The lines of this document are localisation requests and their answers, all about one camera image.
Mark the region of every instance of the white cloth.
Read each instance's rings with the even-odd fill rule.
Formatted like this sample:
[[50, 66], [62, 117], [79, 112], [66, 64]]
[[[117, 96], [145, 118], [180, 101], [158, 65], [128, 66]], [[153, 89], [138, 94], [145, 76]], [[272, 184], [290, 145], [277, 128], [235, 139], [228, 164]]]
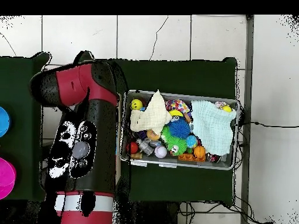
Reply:
[[160, 135], [164, 125], [168, 124], [171, 119], [172, 116], [166, 110], [164, 99], [157, 91], [145, 111], [132, 110], [130, 128], [135, 132], [152, 129]]

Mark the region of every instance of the green mat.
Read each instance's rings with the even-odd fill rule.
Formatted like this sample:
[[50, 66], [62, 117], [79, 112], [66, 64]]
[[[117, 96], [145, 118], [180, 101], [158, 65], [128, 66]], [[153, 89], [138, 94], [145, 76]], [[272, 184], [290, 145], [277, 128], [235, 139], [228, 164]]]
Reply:
[[[234, 58], [223, 61], [126, 61], [122, 68], [129, 89], [235, 99]], [[233, 170], [176, 169], [121, 163], [120, 184], [130, 183], [132, 201], [224, 201], [232, 205]]]
[[41, 107], [30, 95], [29, 81], [50, 59], [0, 57], [0, 106], [11, 117], [9, 131], [0, 138], [0, 157], [16, 168], [16, 183], [7, 200], [44, 200], [39, 186]]

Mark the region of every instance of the gray plastic bin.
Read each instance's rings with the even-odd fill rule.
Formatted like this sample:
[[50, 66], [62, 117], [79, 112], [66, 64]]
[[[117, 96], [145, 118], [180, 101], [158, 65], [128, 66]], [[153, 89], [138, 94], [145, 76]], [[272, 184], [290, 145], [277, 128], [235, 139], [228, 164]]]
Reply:
[[[142, 97], [146, 101], [149, 101], [154, 92], [149, 91], [138, 91], [138, 90], [130, 90], [123, 97], [123, 112], [121, 119], [121, 133], [120, 133], [120, 159], [123, 161], [128, 161], [129, 157], [126, 152], [126, 145], [128, 142], [128, 131], [130, 129], [130, 103], [132, 100]], [[185, 162], [178, 160], [177, 156], [171, 156], [167, 154], [167, 156], [163, 159], [157, 158], [154, 154], [150, 156], [142, 156], [142, 159], [130, 159], [132, 165], [137, 166], [147, 166], [148, 163], [159, 164], [161, 167], [173, 167], [177, 166], [183, 167], [194, 167], [194, 168], [204, 168], [204, 169], [219, 169], [219, 170], [230, 170], [233, 168], [235, 164], [235, 157], [237, 151], [237, 135], [238, 135], [238, 120], [239, 120], [239, 112], [240, 112], [240, 103], [237, 100], [232, 99], [221, 99], [221, 98], [212, 98], [212, 97], [201, 97], [201, 96], [189, 96], [189, 95], [181, 95], [181, 94], [170, 94], [170, 93], [161, 93], [164, 100], [183, 100], [185, 103], [189, 104], [192, 100], [207, 100], [212, 103], [215, 102], [226, 102], [230, 105], [231, 108], [235, 109], [237, 112], [236, 119], [234, 119], [231, 123], [232, 130], [234, 132], [234, 137], [231, 144], [230, 154], [222, 156], [221, 160], [218, 163], [211, 162]]]

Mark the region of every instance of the stuffed toy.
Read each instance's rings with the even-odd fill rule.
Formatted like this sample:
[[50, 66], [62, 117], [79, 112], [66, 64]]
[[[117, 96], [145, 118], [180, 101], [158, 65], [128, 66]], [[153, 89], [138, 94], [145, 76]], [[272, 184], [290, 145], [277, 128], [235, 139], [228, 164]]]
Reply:
[[161, 132], [161, 138], [166, 143], [167, 150], [173, 156], [183, 154], [187, 149], [186, 140], [172, 136], [169, 126], [164, 126]]

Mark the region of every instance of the blue spiky ball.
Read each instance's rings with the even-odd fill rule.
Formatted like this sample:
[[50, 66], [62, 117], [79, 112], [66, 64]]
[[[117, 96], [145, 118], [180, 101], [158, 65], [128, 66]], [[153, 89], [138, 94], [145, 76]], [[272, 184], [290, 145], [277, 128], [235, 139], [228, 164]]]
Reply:
[[169, 131], [172, 136], [186, 139], [190, 134], [190, 126], [184, 118], [169, 123]]

